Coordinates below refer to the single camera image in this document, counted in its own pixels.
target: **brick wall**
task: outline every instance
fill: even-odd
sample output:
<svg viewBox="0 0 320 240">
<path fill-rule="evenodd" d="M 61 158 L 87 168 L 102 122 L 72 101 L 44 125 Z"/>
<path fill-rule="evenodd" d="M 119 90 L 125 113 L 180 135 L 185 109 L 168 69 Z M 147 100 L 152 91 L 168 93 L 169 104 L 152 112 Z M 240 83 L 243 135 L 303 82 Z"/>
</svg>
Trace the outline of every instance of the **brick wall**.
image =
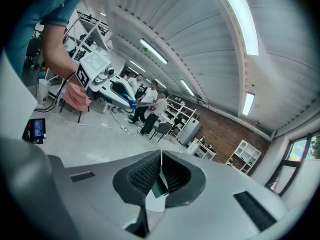
<svg viewBox="0 0 320 240">
<path fill-rule="evenodd" d="M 225 163 L 242 140 L 261 151 L 261 156 L 248 173 L 248 175 L 251 175 L 265 156 L 270 142 L 240 123 L 198 104 L 184 101 L 188 108 L 196 109 L 196 112 L 200 114 L 198 120 L 201 122 L 201 128 L 195 137 L 197 139 L 204 137 L 205 142 L 212 145 L 217 153 L 214 158 L 216 162 Z"/>
</svg>

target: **white floor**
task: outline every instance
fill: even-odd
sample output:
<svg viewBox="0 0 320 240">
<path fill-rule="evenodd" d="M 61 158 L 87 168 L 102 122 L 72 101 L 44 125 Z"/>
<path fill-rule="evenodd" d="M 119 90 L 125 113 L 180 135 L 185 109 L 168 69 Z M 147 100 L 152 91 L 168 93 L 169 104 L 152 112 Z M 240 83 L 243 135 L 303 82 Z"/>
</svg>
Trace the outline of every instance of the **white floor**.
<svg viewBox="0 0 320 240">
<path fill-rule="evenodd" d="M 125 132 L 112 117 L 112 112 L 102 113 L 104 103 L 92 102 L 90 112 L 82 112 L 80 125 L 77 123 L 78 111 L 66 104 L 59 113 L 60 108 L 56 105 L 50 113 L 34 112 L 31 118 L 45 118 L 47 139 L 39 147 L 48 155 L 60 157 L 65 167 L 104 163 L 159 149 L 186 151 L 177 140 L 172 143 L 171 136 L 163 137 L 159 143 L 160 134 L 149 140 L 153 131 L 149 137 L 141 136 L 137 133 L 138 127 L 128 123 L 127 113 L 113 114 L 121 125 L 128 128 Z"/>
</svg>

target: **window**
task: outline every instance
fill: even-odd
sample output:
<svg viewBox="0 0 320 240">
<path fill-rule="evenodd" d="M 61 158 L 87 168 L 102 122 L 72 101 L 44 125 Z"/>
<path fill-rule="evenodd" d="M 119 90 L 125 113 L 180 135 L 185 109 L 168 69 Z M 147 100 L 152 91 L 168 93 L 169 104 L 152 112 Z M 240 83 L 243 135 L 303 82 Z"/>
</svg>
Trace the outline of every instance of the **window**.
<svg viewBox="0 0 320 240">
<path fill-rule="evenodd" d="M 295 179 L 304 159 L 320 159 L 320 134 L 290 141 L 282 161 L 265 187 L 282 196 Z"/>
</svg>

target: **fluorescent light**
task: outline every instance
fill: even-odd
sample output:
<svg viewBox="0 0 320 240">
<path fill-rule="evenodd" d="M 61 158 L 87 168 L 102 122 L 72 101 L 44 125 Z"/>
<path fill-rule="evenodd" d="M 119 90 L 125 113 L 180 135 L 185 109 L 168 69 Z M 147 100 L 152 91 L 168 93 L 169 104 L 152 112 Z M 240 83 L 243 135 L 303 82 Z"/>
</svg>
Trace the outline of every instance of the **fluorescent light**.
<svg viewBox="0 0 320 240">
<path fill-rule="evenodd" d="M 156 80 L 160 85 L 162 85 L 164 88 L 167 89 L 167 87 L 165 87 L 161 82 L 159 82 L 159 80 L 157 80 L 157 79 L 154 79 L 154 80 Z"/>
<path fill-rule="evenodd" d="M 228 0 L 239 22 L 248 55 L 259 55 L 256 26 L 246 0 Z"/>
<path fill-rule="evenodd" d="M 143 44 L 150 52 L 152 52 L 157 58 L 162 61 L 164 64 L 167 64 L 168 61 L 163 57 L 155 48 L 153 48 L 146 40 L 143 38 L 140 40 L 140 43 Z"/>
<path fill-rule="evenodd" d="M 184 87 L 187 89 L 187 91 L 192 95 L 195 96 L 195 94 L 193 93 L 193 91 L 190 89 L 190 87 L 187 85 L 185 80 L 180 80 L 181 83 L 184 85 Z"/>
<path fill-rule="evenodd" d="M 131 71 L 133 71 L 134 73 L 136 73 L 137 75 L 139 75 L 139 73 L 135 70 L 133 70 L 131 67 L 127 66 L 128 69 L 130 69 Z"/>
<path fill-rule="evenodd" d="M 245 97 L 245 103 L 243 107 L 242 114 L 249 115 L 252 104 L 254 103 L 255 95 L 253 93 L 247 92 Z"/>
<path fill-rule="evenodd" d="M 130 60 L 130 62 L 135 65 L 138 69 L 141 69 L 143 72 L 146 72 L 142 67 L 140 67 L 139 65 L 137 65 L 136 63 L 134 63 L 132 60 Z"/>
</svg>

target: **curved ceiling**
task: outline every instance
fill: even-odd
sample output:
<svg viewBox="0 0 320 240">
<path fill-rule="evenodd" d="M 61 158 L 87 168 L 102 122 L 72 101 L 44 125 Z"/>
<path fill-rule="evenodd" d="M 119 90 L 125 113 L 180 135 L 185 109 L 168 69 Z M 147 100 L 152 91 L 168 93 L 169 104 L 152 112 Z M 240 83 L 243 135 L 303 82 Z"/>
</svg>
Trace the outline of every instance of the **curved ceiling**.
<svg viewBox="0 0 320 240">
<path fill-rule="evenodd" d="M 255 121 L 269 135 L 319 100 L 315 35 L 292 0 L 247 0 L 260 54 L 245 56 L 244 71 L 236 56 L 239 47 L 217 6 L 219 0 L 98 1 L 96 11 L 106 11 L 106 22 L 113 26 L 115 51 L 141 65 L 146 78 L 157 78 L 172 92 L 185 91 L 180 82 L 184 79 L 207 105 L 237 117 L 243 88 L 255 99 L 249 116 L 240 118 Z M 168 63 L 144 51 L 141 38 Z"/>
</svg>

